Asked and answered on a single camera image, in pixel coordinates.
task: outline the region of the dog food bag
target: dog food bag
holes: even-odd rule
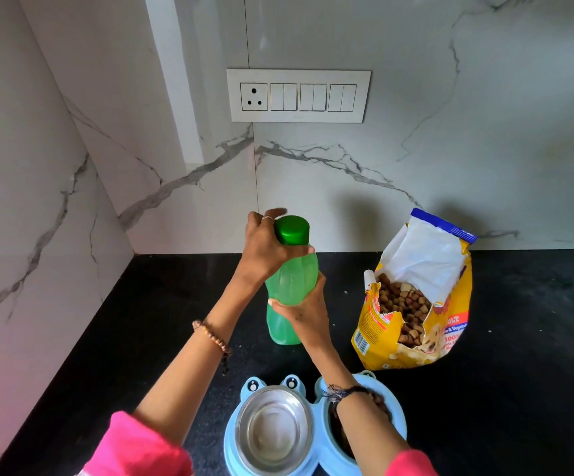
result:
[[[351,343],[366,369],[415,368],[445,356],[468,324],[471,233],[413,209],[376,271]]]

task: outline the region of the stainless steel bowl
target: stainless steel bowl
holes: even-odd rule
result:
[[[284,386],[267,386],[252,394],[239,412],[236,449],[251,472],[286,475],[307,456],[312,433],[303,397]]]

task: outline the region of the barcode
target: barcode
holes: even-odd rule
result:
[[[365,355],[368,349],[370,348],[371,344],[366,342],[366,339],[364,339],[364,336],[362,336],[362,333],[360,332],[359,329],[355,332],[355,337],[353,338],[353,340],[355,341],[357,350],[362,352],[362,355]]]

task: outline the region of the frog-shaped bowl holder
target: frog-shaped bowl holder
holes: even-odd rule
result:
[[[371,371],[362,371],[361,373],[354,374],[355,380],[359,384],[369,389],[373,389],[384,397],[387,408],[393,417],[393,424],[399,434],[406,439],[406,418],[404,411],[393,393],[382,383],[380,383]],[[329,421],[329,398],[323,397],[323,393],[327,390],[322,377],[320,377],[314,387],[315,403],[306,401],[306,390],[299,377],[296,375],[289,375],[283,379],[280,386],[287,388],[291,392],[297,394],[299,399],[304,400],[304,406],[309,411],[309,416],[312,422],[312,441],[310,449],[301,462],[301,464],[292,472],[288,473],[289,476],[310,476],[314,473],[315,468],[322,466],[322,468],[330,476],[359,476],[360,472],[355,460],[345,454],[343,450],[336,443],[333,434],[331,433]],[[250,377],[243,388],[241,389],[241,402],[236,407],[232,416],[225,428],[224,438],[224,455],[225,464],[232,476],[254,476],[258,474],[270,474],[262,472],[252,472],[248,469],[241,457],[239,456],[236,442],[235,431],[236,421],[239,412],[243,407],[245,401],[252,397],[254,393],[267,387],[267,385],[258,377]]]

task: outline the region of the green bottle cap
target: green bottle cap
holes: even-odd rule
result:
[[[274,222],[276,239],[283,246],[308,246],[309,222],[298,215],[285,215]]]

